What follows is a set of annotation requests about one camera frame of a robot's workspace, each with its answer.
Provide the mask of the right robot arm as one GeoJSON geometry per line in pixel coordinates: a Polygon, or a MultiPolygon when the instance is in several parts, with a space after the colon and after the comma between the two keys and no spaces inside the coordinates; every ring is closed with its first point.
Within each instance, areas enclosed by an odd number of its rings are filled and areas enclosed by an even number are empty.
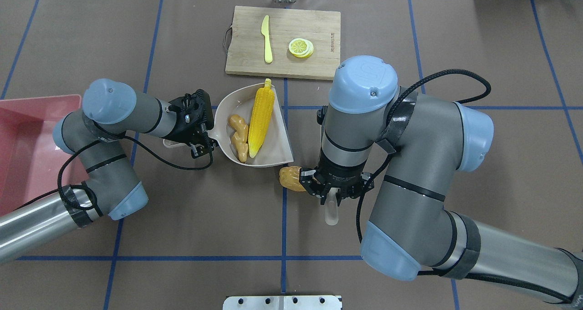
{"type": "Polygon", "coordinates": [[[485,113],[419,94],[417,88],[448,74],[432,74],[403,89],[394,68],[373,56],[342,62],[329,104],[318,112],[319,163],[299,181],[325,204],[362,198],[384,174],[366,231],[363,260],[394,279],[430,274],[508,286],[565,309],[582,308],[582,255],[527,241],[448,211],[454,173],[471,172],[489,152],[494,125],[485,113]]]}

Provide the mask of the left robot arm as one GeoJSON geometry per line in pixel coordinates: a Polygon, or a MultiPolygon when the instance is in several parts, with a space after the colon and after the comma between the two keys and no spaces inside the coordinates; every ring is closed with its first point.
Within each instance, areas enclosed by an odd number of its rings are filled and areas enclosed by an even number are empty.
{"type": "Polygon", "coordinates": [[[54,142],[70,156],[56,190],[1,217],[2,264],[104,215],[122,219],[146,206],[143,183],[121,146],[128,130],[186,144],[193,158],[213,161],[213,125],[210,95],[202,89],[165,102],[108,78],[92,82],[81,109],[53,130],[54,142]]]}

